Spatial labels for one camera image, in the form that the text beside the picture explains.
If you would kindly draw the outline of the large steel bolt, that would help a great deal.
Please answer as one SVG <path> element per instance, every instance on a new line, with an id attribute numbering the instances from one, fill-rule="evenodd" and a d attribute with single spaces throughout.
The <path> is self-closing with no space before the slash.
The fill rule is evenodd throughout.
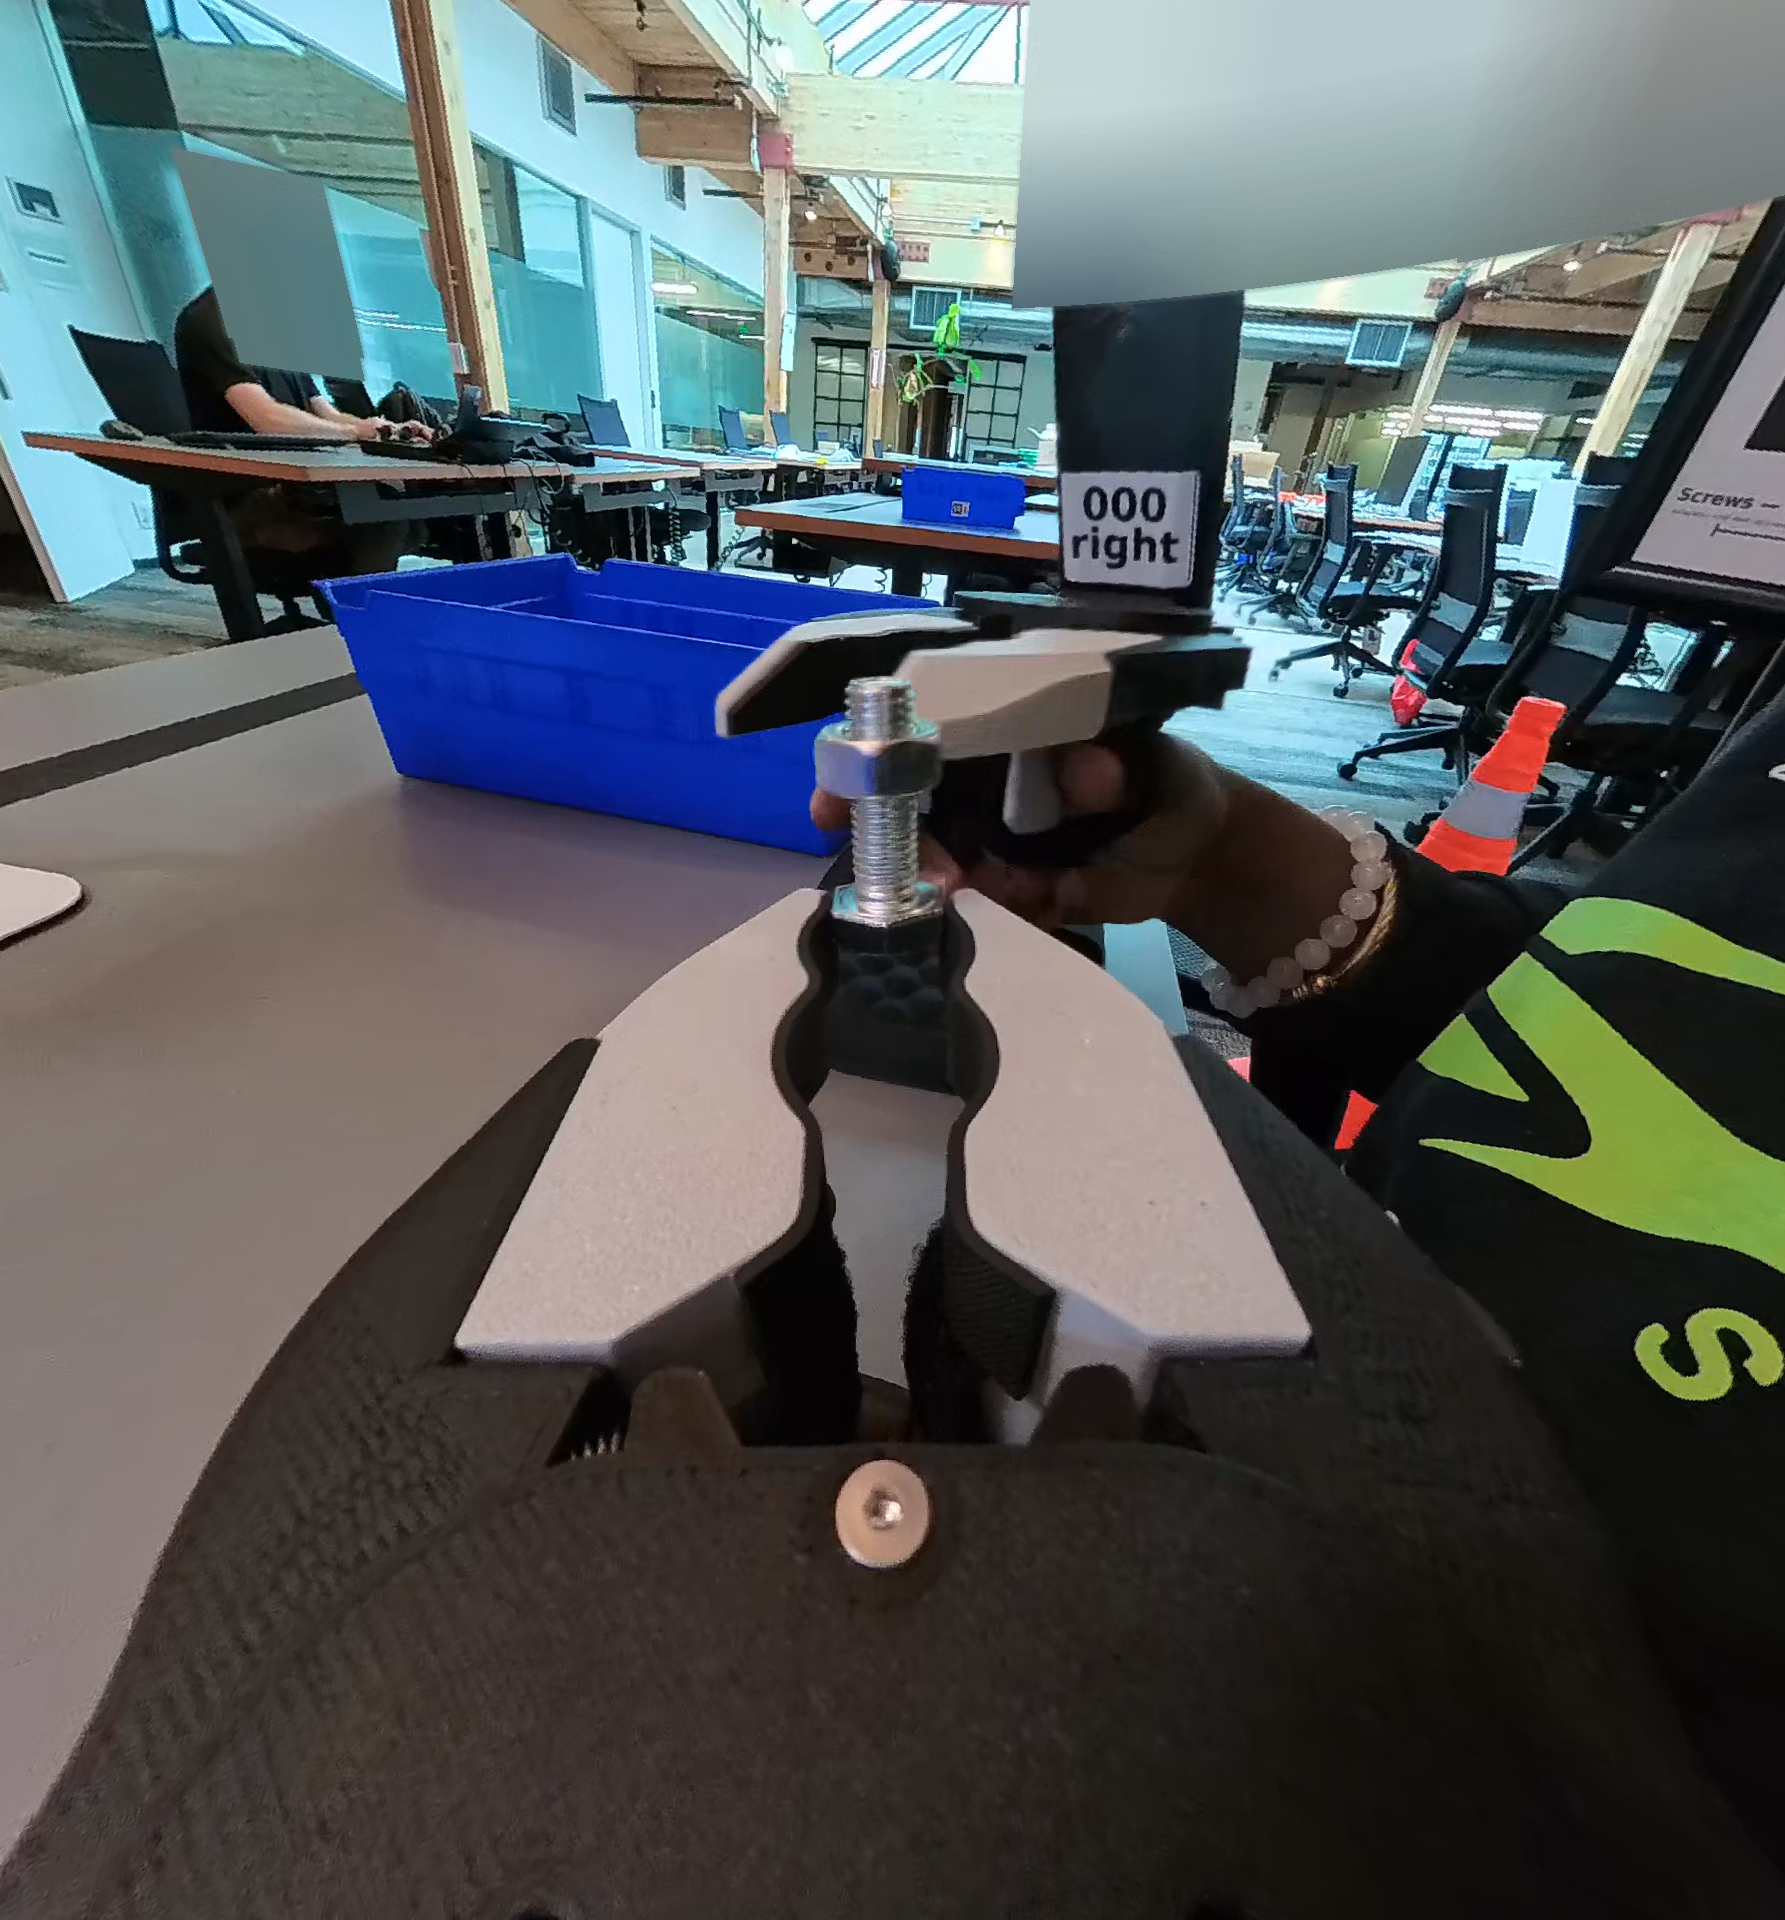
<path id="1" fill-rule="evenodd" d="M 927 719 L 911 685 L 872 678 L 847 687 L 841 719 L 833 724 L 839 722 L 864 738 L 899 738 Z M 938 888 L 921 874 L 921 822 L 932 791 L 917 800 L 847 802 L 853 878 L 833 894 L 833 921 L 893 927 L 938 915 Z"/>

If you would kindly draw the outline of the person's black printed shirt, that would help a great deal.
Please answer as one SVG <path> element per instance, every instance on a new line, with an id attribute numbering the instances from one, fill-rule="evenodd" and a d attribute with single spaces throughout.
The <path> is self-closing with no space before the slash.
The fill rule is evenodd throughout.
<path id="1" fill-rule="evenodd" d="M 1374 1106 L 1785 1877 L 1785 691 Z"/>

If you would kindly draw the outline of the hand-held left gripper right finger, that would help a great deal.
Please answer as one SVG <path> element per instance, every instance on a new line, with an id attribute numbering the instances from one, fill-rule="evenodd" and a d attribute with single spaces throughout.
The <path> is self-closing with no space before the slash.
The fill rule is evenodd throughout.
<path id="1" fill-rule="evenodd" d="M 1178 1042 L 1108 972 L 952 900 L 952 1338 L 995 1439 L 1071 1373 L 1304 1357 L 1298 1301 Z"/>

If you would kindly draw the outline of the black framed instruction sign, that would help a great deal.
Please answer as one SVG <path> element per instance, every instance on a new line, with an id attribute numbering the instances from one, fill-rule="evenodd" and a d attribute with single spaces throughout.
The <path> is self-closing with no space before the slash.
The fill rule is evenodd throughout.
<path id="1" fill-rule="evenodd" d="M 1625 565 L 1785 611 L 1785 199 L 1651 432 Z"/>

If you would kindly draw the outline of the black foam pad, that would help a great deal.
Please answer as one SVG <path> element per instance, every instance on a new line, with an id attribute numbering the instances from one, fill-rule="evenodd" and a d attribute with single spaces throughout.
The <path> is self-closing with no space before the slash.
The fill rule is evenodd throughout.
<path id="1" fill-rule="evenodd" d="M 952 985 L 960 960 L 952 911 L 874 927 L 833 921 L 827 1067 L 913 1092 L 960 1096 L 952 1073 Z"/>

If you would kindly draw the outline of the large steel hex nut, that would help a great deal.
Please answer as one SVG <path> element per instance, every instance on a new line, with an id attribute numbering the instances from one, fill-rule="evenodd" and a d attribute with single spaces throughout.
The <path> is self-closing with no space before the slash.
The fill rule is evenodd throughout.
<path id="1" fill-rule="evenodd" d="M 849 724 L 823 728 L 812 742 L 814 787 L 845 802 L 917 800 L 940 779 L 938 728 L 915 722 L 899 738 L 864 738 Z"/>

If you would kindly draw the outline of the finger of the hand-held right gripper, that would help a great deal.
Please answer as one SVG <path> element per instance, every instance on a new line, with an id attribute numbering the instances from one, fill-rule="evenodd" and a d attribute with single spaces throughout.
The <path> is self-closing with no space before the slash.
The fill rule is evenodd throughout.
<path id="1" fill-rule="evenodd" d="M 911 654 L 979 637 L 956 613 L 860 613 L 792 627 L 746 664 L 716 699 L 720 738 L 821 722 L 845 705 L 855 680 L 890 678 Z"/>
<path id="2" fill-rule="evenodd" d="M 1160 637 L 1065 627 L 915 650 L 895 676 L 944 765 L 1001 765 L 1001 828 L 1043 835 L 1067 816 L 1053 752 L 1156 717 L 1176 658 Z"/>

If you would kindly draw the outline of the person's right hand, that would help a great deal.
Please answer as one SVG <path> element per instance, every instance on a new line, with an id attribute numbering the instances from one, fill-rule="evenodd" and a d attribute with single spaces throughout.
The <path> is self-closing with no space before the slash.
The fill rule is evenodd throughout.
<path id="1" fill-rule="evenodd" d="M 1129 818 L 1125 830 L 1088 859 L 1053 867 L 995 851 L 962 861 L 952 843 L 921 828 L 921 878 L 946 896 L 985 896 L 1047 931 L 1185 925 L 1209 878 L 1238 863 L 1240 845 L 1277 804 L 1273 791 L 1166 732 L 1057 746 L 1049 775 L 1067 824 Z"/>

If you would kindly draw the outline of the person's right forearm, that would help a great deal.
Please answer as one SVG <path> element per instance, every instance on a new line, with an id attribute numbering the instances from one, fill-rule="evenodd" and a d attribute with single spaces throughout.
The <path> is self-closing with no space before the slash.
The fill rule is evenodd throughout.
<path id="1" fill-rule="evenodd" d="M 1563 904 L 1553 886 L 1446 872 L 1363 816 L 1277 806 L 1187 919 L 1248 1040 L 1248 1083 L 1333 1147 Z"/>

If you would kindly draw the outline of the orange traffic cone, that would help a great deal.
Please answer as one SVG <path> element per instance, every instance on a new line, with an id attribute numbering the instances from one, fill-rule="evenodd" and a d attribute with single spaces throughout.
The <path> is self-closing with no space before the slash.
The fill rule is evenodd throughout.
<path id="1" fill-rule="evenodd" d="M 1553 736 L 1565 719 L 1563 703 L 1522 697 L 1507 715 L 1503 734 L 1425 830 L 1421 857 L 1446 872 L 1507 874 L 1518 857 L 1530 796 L 1544 775 Z"/>

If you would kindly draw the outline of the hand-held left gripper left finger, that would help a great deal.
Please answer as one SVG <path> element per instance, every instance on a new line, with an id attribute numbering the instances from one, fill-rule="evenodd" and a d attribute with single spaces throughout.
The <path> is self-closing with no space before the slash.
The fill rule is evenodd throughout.
<path id="1" fill-rule="evenodd" d="M 833 1437 L 829 898 L 800 888 L 596 1040 L 473 1295 L 469 1361 L 707 1375 L 761 1441 Z"/>

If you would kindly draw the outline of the blue plastic bin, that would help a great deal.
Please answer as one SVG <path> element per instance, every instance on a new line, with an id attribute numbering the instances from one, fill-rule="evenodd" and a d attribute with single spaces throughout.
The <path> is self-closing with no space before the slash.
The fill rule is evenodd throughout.
<path id="1" fill-rule="evenodd" d="M 831 855 L 818 722 L 720 738 L 716 699 L 790 627 L 919 596 L 570 555 L 331 578 L 321 596 L 399 775 Z"/>

